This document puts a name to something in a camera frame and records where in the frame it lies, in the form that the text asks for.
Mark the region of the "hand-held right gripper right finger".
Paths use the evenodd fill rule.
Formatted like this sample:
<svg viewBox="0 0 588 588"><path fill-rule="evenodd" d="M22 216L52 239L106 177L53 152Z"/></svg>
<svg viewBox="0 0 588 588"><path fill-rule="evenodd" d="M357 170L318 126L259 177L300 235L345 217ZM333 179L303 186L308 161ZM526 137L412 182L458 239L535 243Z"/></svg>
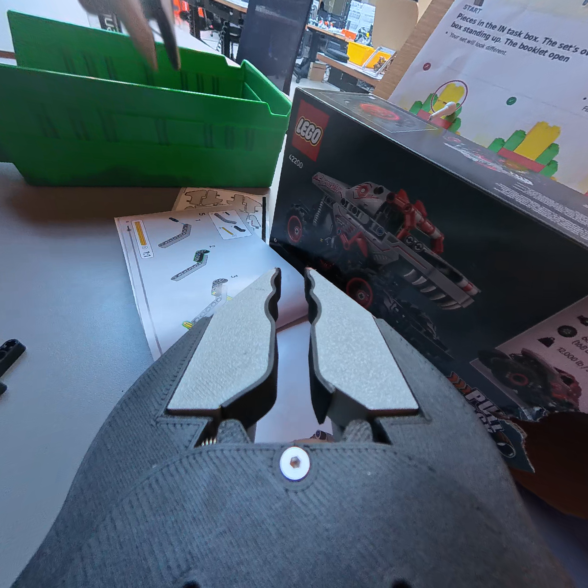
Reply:
<svg viewBox="0 0 588 588"><path fill-rule="evenodd" d="M318 422L329 419L341 437L354 420L417 415L418 402L373 315L312 268L305 269L305 296Z"/></svg>

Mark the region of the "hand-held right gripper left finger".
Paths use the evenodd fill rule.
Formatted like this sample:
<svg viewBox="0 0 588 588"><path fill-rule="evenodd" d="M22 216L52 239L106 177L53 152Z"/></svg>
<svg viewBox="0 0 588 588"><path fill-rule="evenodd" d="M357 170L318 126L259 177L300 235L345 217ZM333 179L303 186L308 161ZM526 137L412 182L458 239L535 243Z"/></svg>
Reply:
<svg viewBox="0 0 588 588"><path fill-rule="evenodd" d="M277 397L280 297L281 270L273 268L216 311L175 385L168 413L256 426Z"/></svg>

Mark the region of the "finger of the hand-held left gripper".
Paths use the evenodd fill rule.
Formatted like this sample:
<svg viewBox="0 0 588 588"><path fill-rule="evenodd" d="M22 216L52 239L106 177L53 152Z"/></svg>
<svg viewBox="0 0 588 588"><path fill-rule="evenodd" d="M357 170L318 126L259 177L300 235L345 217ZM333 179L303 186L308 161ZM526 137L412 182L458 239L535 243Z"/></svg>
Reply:
<svg viewBox="0 0 588 588"><path fill-rule="evenodd" d="M180 70L173 1L146 1L146 17L157 22L169 61L174 70Z"/></svg>
<svg viewBox="0 0 588 588"><path fill-rule="evenodd" d="M156 19L159 1L79 1L89 13L113 13L122 22L136 49L155 70L158 68L155 41L149 25Z"/></svg>

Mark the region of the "green plastic bin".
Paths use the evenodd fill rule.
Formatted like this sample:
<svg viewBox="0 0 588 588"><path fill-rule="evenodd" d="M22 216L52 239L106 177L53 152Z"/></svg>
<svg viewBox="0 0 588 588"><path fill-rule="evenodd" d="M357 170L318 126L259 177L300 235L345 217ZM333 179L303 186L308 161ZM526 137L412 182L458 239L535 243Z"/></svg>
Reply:
<svg viewBox="0 0 588 588"><path fill-rule="evenodd" d="M38 186L269 187L291 102L248 61L8 11L1 161Z"/></svg>

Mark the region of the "lego instruction booklet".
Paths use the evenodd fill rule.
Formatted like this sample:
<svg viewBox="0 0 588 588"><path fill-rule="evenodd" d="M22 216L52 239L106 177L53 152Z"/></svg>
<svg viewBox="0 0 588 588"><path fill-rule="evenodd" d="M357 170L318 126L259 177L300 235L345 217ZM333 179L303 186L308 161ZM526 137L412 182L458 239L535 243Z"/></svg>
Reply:
<svg viewBox="0 0 588 588"><path fill-rule="evenodd" d="M262 213L238 205L115 218L153 359L270 269L281 269L277 327L307 314L302 275L262 236Z"/></svg>

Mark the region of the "lego sticker sheet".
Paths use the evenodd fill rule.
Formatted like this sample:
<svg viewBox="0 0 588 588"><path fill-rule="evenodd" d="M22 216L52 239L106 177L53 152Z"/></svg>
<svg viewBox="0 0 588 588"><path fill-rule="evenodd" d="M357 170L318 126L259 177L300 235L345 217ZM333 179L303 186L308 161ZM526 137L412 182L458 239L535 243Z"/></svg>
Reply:
<svg viewBox="0 0 588 588"><path fill-rule="evenodd" d="M247 228L266 241L268 229L267 195L242 189L182 187L172 210L196 209L200 212L235 210Z"/></svg>

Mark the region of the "dark lego set box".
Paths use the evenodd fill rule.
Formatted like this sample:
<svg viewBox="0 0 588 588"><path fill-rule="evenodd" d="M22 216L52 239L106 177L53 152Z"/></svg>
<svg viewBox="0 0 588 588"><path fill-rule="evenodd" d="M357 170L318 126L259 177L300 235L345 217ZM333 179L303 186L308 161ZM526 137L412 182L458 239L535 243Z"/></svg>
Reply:
<svg viewBox="0 0 588 588"><path fill-rule="evenodd" d="M270 245L385 320L514 479L587 518L587 198L372 95L297 89Z"/></svg>

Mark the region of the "black lego beam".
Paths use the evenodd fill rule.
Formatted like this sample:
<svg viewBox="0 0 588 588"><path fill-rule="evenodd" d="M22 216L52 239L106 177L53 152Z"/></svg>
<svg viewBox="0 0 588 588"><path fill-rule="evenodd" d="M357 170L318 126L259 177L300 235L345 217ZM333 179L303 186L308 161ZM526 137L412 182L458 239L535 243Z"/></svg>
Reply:
<svg viewBox="0 0 588 588"><path fill-rule="evenodd" d="M10 339L1 345L1 373L5 373L26 351L17 339Z"/></svg>

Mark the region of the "black upright panel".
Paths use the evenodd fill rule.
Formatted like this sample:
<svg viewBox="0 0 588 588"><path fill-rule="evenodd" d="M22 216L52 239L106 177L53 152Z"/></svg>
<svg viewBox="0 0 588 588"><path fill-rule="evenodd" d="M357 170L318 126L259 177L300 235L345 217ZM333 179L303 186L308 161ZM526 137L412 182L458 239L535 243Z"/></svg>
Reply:
<svg viewBox="0 0 588 588"><path fill-rule="evenodd" d="M236 62L249 61L286 96L312 1L248 1Z"/></svg>

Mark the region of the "wooden workbench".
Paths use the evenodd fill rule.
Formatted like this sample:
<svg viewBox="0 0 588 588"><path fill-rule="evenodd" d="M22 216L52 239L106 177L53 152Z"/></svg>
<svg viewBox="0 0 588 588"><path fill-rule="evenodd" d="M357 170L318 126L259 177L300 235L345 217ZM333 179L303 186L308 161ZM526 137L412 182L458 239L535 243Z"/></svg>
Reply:
<svg viewBox="0 0 588 588"><path fill-rule="evenodd" d="M396 54L393 49L383 46L367 47L366 59L356 64L350 58L344 59L343 51L328 48L330 42L335 42L346 49L349 44L347 37L313 24L307 24L306 30L311 33L309 63L327 65L327 83L345 92L375 92Z"/></svg>

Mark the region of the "yellow storage bin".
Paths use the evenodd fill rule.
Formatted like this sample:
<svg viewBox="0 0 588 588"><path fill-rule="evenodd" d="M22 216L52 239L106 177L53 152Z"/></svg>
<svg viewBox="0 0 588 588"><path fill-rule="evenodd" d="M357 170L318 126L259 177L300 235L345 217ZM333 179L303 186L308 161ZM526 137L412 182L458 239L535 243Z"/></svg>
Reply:
<svg viewBox="0 0 588 588"><path fill-rule="evenodd" d="M373 67L366 65L371 60L371 57L375 53L376 49L369 46L364 45L362 43L349 41L348 48L347 48L347 55L349 57L348 63L357 66L360 69L373 71Z"/></svg>

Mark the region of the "brown cardboard board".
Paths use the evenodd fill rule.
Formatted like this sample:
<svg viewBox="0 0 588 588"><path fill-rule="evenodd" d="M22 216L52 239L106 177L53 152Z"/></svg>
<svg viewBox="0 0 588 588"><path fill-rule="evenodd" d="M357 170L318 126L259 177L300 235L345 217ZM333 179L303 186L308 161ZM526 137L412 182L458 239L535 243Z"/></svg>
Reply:
<svg viewBox="0 0 588 588"><path fill-rule="evenodd" d="M454 1L430 1L425 9L419 9L418 20L404 44L396 51L382 80L378 82L374 95L390 99L393 92L415 62L419 52L440 24Z"/></svg>

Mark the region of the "white printed task sheet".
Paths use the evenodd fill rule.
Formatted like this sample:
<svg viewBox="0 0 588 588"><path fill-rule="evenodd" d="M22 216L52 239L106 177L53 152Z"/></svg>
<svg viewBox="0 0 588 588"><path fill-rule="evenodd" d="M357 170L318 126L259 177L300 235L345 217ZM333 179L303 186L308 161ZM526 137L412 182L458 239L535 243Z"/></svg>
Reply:
<svg viewBox="0 0 588 588"><path fill-rule="evenodd" d="M453 1L382 94L587 195L587 1Z"/></svg>

